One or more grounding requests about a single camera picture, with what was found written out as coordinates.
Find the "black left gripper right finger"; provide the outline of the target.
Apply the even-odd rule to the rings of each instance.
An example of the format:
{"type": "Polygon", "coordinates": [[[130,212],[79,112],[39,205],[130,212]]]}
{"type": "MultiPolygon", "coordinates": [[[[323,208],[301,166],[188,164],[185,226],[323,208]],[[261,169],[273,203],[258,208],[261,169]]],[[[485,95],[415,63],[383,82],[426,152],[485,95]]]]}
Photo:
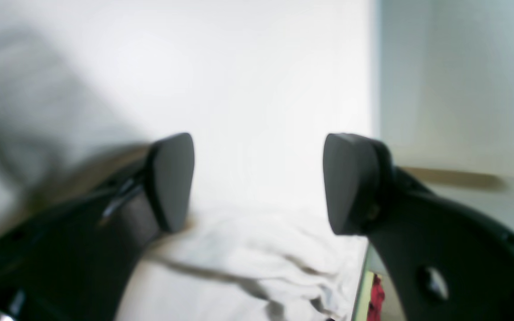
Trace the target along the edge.
{"type": "Polygon", "coordinates": [[[332,231],[369,239],[408,321],[514,321],[514,232],[434,194],[379,140],[329,134],[323,175],[332,231]]]}

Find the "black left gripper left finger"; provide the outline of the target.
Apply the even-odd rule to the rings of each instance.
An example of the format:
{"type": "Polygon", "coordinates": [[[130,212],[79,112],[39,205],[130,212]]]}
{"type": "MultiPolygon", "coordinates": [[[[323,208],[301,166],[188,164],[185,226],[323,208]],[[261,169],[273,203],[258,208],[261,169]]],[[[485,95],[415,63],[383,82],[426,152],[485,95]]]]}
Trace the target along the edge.
{"type": "Polygon", "coordinates": [[[0,237],[0,313],[15,321],[112,321],[150,244],[181,231],[195,166],[192,136],[148,154],[92,191],[0,237]]]}

